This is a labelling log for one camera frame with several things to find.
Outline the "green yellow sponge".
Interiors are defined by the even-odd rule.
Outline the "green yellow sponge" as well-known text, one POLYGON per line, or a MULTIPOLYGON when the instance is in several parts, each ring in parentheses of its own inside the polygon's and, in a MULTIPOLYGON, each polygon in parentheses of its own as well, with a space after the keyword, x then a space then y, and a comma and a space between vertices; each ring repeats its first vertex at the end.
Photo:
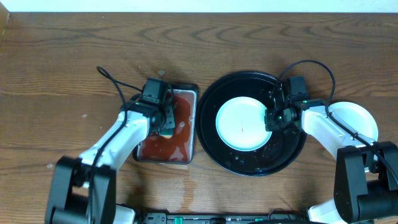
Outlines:
POLYGON ((174 131, 172 129, 165 129, 165 130, 161 130, 159 131, 159 136, 166 138, 166 139, 170 139, 174 134, 174 131))

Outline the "pale green plate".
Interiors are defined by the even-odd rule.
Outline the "pale green plate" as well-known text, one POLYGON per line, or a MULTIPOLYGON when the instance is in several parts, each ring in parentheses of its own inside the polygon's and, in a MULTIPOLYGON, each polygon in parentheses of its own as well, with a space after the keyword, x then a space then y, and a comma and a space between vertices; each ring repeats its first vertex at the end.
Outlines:
POLYGON ((230 148, 249 152, 264 146, 272 132, 266 130, 266 106, 259 100, 239 96, 224 103, 216 114, 216 130, 230 148))
POLYGON ((367 138, 371 138, 375 141, 378 140, 379 130, 375 119, 368 110, 356 103, 348 101, 333 103, 330 108, 333 110, 334 114, 357 132, 367 138))

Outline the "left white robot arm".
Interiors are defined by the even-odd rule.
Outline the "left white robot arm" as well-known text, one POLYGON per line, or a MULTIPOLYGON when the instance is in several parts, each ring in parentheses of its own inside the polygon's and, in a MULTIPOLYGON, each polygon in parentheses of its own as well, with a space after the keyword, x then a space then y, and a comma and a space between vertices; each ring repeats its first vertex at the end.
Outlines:
POLYGON ((53 172, 46 223, 134 223, 136 212, 116 203, 116 176, 149 134, 174 128, 173 94, 135 95, 115 123, 77 158, 63 156, 53 172))

